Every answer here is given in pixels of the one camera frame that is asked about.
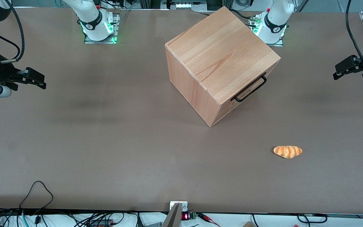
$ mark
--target bread roll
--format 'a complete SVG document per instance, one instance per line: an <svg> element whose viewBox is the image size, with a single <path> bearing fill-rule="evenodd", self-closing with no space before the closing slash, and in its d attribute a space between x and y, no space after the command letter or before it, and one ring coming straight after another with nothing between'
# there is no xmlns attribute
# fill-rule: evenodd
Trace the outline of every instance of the bread roll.
<svg viewBox="0 0 363 227"><path fill-rule="evenodd" d="M278 146L274 148L274 153L283 158L293 158L302 154L302 149L296 146Z"/></svg>

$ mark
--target brown table surface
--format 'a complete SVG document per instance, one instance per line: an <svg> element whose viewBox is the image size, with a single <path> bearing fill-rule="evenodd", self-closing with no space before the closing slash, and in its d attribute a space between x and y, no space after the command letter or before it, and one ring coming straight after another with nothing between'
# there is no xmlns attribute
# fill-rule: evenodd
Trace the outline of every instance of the brown table surface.
<svg viewBox="0 0 363 227"><path fill-rule="evenodd" d="M265 86L209 128L168 78L164 44L205 16L133 10L115 45L83 44L71 9L17 9L46 75L0 99L0 207L42 180L50 208L363 214L363 80L334 81L356 51L343 13L294 13ZM363 21L350 14L363 51ZM20 43L11 15L0 34ZM0 53L15 49L0 40ZM297 145L299 157L272 153ZM24 204L49 200L38 185Z"/></svg>

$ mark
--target black handle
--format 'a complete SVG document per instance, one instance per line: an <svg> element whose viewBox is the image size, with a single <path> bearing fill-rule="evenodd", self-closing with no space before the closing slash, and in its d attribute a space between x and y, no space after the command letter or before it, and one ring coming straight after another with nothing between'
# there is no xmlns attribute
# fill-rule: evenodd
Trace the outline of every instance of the black handle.
<svg viewBox="0 0 363 227"><path fill-rule="evenodd" d="M255 79L253 82L251 82L249 85L247 85L241 92L239 92L237 95L235 95L231 101L233 99L235 99L237 102L243 102L245 99L247 99L249 96L251 96L257 89L259 89L261 86L263 86L265 84L265 82L267 82L267 78L265 77L267 72L264 72L261 76L259 76L257 79ZM263 83L261 83L260 85L258 85L258 87L256 87L256 89L254 89L253 91L251 91L248 95L246 95L243 99L239 99L238 96L241 95L246 89L250 88L253 84L255 84L259 79L264 80Z"/></svg>

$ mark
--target red digital display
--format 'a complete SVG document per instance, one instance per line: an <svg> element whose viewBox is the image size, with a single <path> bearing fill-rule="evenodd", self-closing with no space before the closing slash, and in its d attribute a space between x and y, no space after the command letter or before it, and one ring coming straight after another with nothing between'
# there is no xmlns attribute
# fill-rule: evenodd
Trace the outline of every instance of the red digital display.
<svg viewBox="0 0 363 227"><path fill-rule="evenodd" d="M183 212L183 213L181 214L180 219L181 219L182 221L190 220L190 214L189 214L188 212Z"/></svg>

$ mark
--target wooden box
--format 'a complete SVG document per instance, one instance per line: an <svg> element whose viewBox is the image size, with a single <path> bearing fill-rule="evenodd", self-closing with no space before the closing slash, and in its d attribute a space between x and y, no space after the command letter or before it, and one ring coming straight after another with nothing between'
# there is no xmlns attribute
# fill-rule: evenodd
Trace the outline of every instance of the wooden box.
<svg viewBox="0 0 363 227"><path fill-rule="evenodd" d="M280 60L226 7L165 50L170 81L210 127L262 86Z"/></svg>

